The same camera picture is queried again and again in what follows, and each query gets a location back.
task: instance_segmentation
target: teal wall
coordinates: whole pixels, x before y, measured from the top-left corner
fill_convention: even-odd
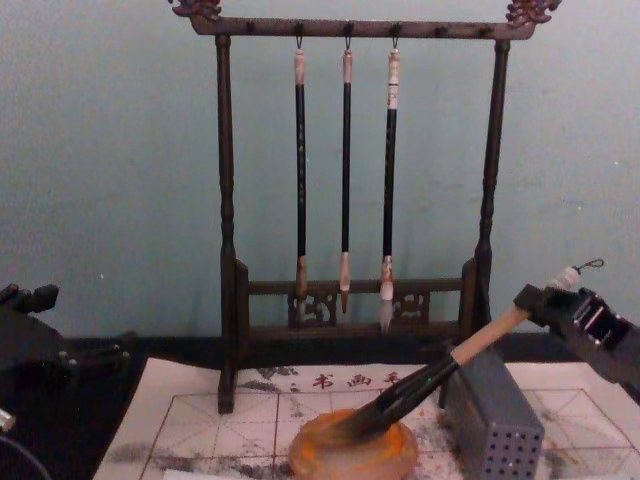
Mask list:
[[[227,15],[495,20],[506,0],[228,0]],[[640,29],[632,0],[565,1],[512,48],[492,308],[603,256],[588,277],[640,312]],[[352,262],[377,277],[389,40],[353,41]],[[292,39],[234,39],[236,248],[295,271]],[[307,39],[308,261],[340,253],[341,39]],[[395,276],[456,276],[477,241],[491,43],[401,40]],[[69,336],[219,332],[215,48],[162,0],[0,3],[0,281],[55,282]],[[356,321],[375,296],[352,300]],[[282,299],[252,302],[284,321]],[[456,299],[436,302],[455,317]]]

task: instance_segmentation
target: wooden brush stand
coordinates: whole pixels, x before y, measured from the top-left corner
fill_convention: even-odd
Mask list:
[[[295,282],[252,282],[247,267],[236,258],[233,231],[233,121],[231,105],[230,46],[232,36],[360,37],[464,39],[495,45],[495,67],[491,91],[489,130],[482,180],[480,235],[473,257],[462,267],[460,277],[394,281],[393,322],[389,336],[410,334],[430,342],[459,342],[490,321],[489,280],[491,276],[491,228],[493,202],[498,177],[500,139],[505,99],[507,59],[511,41],[531,38],[536,26],[551,19],[561,0],[513,0],[508,5],[507,22],[385,22],[358,20],[310,20],[284,18],[231,18],[221,15],[220,0],[182,0],[174,12],[187,17],[199,35],[215,36],[218,75],[218,148],[222,204],[221,322],[225,363],[218,386],[220,413],[233,411],[238,368],[256,343],[297,342],[300,339],[381,337],[376,322],[339,325],[336,308],[339,282],[308,284],[304,323],[295,309]],[[350,294],[378,293],[379,280],[355,280]],[[432,292],[460,292],[458,320],[431,321]],[[252,327],[249,312],[251,295],[287,296],[287,326]],[[363,355],[362,362],[368,359]]]

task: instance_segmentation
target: wooden post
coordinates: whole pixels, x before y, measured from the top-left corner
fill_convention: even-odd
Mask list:
[[[476,259],[467,260],[462,267],[462,288],[460,290],[460,309],[458,325],[460,325],[459,341],[463,342],[473,335],[473,302],[476,287]]]
[[[233,246],[233,122],[231,119],[231,67],[228,35],[216,36],[218,67],[218,162],[222,202],[222,248],[220,250],[221,321],[225,361],[218,384],[218,411],[233,412],[233,393],[238,371],[238,325],[236,320],[236,251]]]
[[[489,280],[491,278],[491,228],[493,227],[493,200],[498,183],[498,163],[500,160],[500,140],[502,137],[502,116],[504,95],[507,83],[507,59],[511,42],[496,42],[496,60],[493,72],[493,90],[491,92],[491,111],[489,113],[489,132],[484,161],[482,181],[482,207],[480,209],[480,239],[476,246],[476,289],[473,307],[473,331],[478,331],[491,321],[489,305]]]

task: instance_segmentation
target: metal block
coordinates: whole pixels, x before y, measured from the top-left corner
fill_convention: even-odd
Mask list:
[[[472,478],[535,477],[544,427],[494,352],[451,377],[444,403]]]

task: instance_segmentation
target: wire loop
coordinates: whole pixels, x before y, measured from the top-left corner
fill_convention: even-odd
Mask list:
[[[585,268],[602,268],[605,266],[605,261],[602,258],[596,258],[595,260],[591,260],[579,267],[576,267],[578,273],[581,273]]]
[[[298,45],[298,49],[302,48],[302,32],[304,32],[304,25],[298,23],[296,25],[296,44]]]
[[[344,43],[347,47],[347,50],[351,49],[351,35],[353,34],[353,27],[353,22],[347,23],[347,25],[344,27]]]
[[[396,23],[391,28],[391,40],[393,41],[393,48],[398,48],[398,39],[400,38],[400,30],[402,30],[402,25]]]

